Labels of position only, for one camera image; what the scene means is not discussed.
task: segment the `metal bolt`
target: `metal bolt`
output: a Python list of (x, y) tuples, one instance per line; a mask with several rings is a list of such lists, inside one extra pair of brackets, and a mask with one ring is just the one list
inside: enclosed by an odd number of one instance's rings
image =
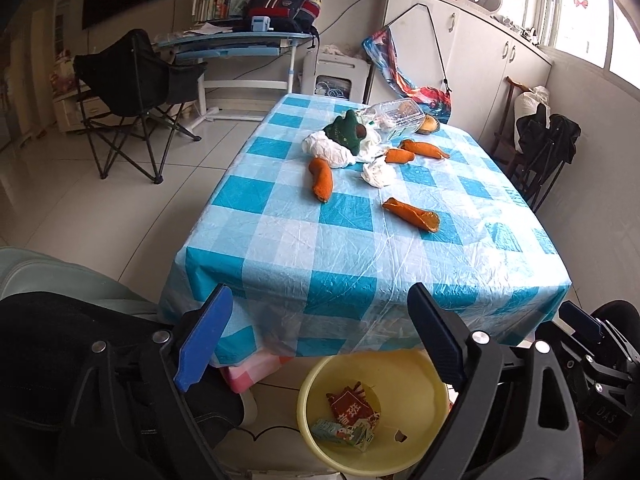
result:
[(546, 341), (536, 341), (535, 346), (536, 350), (541, 354), (548, 354), (551, 351), (551, 347)]
[(170, 334), (166, 330), (158, 330), (151, 336), (151, 339), (153, 339), (154, 343), (158, 344), (166, 343), (167, 341), (169, 341), (169, 338)]
[(480, 332), (479, 330), (477, 332), (473, 332), (471, 337), (479, 345), (486, 345), (489, 342), (489, 335), (484, 332)]
[(107, 348), (107, 343), (105, 343), (104, 341), (96, 341), (91, 345), (91, 352), (93, 352), (94, 354), (99, 354), (105, 348)]

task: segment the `yellow trash can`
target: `yellow trash can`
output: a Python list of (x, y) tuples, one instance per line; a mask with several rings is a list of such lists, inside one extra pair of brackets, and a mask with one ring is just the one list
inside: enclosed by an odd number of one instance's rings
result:
[[(380, 412), (374, 439), (361, 452), (347, 444), (316, 440), (310, 427), (334, 420), (326, 398), (360, 381), (371, 407)], [(376, 477), (417, 463), (449, 413), (447, 387), (421, 350), (360, 352), (322, 359), (298, 395), (298, 427), (311, 451), (343, 473)]]

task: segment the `camping chair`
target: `camping chair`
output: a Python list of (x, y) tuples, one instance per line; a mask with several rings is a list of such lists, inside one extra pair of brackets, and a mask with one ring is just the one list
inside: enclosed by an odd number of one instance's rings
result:
[[(81, 92), (79, 81), (77, 81), (82, 122), (87, 130), (100, 178), (107, 178), (117, 156), (121, 155), (154, 184), (162, 182), (162, 170), (175, 131), (178, 130), (196, 141), (201, 139), (178, 124), (178, 117), (186, 102), (197, 99), (198, 78), (204, 73), (206, 66), (206, 63), (174, 66), (162, 61), (154, 53), (149, 36), (140, 28), (130, 30), (98, 54), (76, 56), (74, 59), (76, 78), (90, 88), (87, 92)], [(84, 101), (94, 96), (98, 96), (110, 111), (88, 117), (84, 109)], [(169, 105), (169, 108), (162, 110), (160, 107), (163, 104)], [(173, 105), (179, 105), (179, 108), (177, 114), (171, 116), (170, 111)], [(108, 126), (100, 122), (111, 114), (121, 117), (118, 126)], [(125, 118), (135, 118), (135, 120), (130, 126), (123, 126)], [(151, 129), (146, 124), (147, 119), (155, 122)], [(138, 123), (142, 125), (141, 136), (134, 132), (134, 127)], [(171, 128), (159, 167), (150, 142), (150, 135), (158, 124)], [(113, 132), (113, 139), (106, 136), (108, 130)], [(94, 133), (110, 147), (104, 166), (100, 165), (95, 151)], [(153, 174), (122, 151), (129, 136), (146, 142)]]
[[(497, 132), (494, 133), (495, 140), (493, 145), (491, 146), (491, 150), (489, 151), (489, 156), (497, 163), (505, 165), (504, 174), (507, 176), (509, 180), (513, 177), (516, 168), (518, 166), (524, 165), (526, 162), (522, 153), (516, 150), (515, 142), (514, 142), (514, 129), (509, 127), (508, 131), (504, 131), (504, 127), (507, 123), (507, 117), (509, 115), (509, 111), (511, 110), (511, 101), (513, 99), (513, 90), (518, 88), (523, 92), (531, 92), (530, 88), (527, 86), (516, 83), (513, 79), (507, 76), (507, 83), (509, 84), (509, 93), (507, 94), (507, 101), (504, 105), (504, 112), (502, 113), (502, 120), (500, 121), (500, 128)], [(496, 158), (495, 152), (498, 150), (499, 146), (503, 146), (507, 152), (507, 158)]]

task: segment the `checkered tablecloth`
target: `checkered tablecloth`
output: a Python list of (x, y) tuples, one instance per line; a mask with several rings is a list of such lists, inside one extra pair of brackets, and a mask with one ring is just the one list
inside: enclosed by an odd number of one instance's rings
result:
[[(398, 180), (383, 189), (362, 179), (361, 164), (333, 170), (331, 200), (318, 202), (300, 142), (361, 106), (320, 96), (282, 98), (177, 253), (160, 301), (164, 320), (176, 322), (199, 308), (217, 283), (233, 291), (216, 365), (238, 364), (261, 349), (318, 356), (418, 346), (406, 309), (416, 282), (471, 329), (508, 344), (558, 308), (571, 282), (553, 244), (462, 130), (414, 134), (450, 159), (416, 156), (394, 164)], [(389, 197), (437, 211), (440, 230), (419, 231), (383, 210)]]

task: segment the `pink checkered cloth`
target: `pink checkered cloth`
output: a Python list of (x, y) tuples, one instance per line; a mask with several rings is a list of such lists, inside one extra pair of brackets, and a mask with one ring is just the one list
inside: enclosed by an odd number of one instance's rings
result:
[(259, 350), (238, 366), (229, 366), (220, 370), (231, 390), (241, 394), (292, 359), (293, 357), (277, 356), (266, 350)]

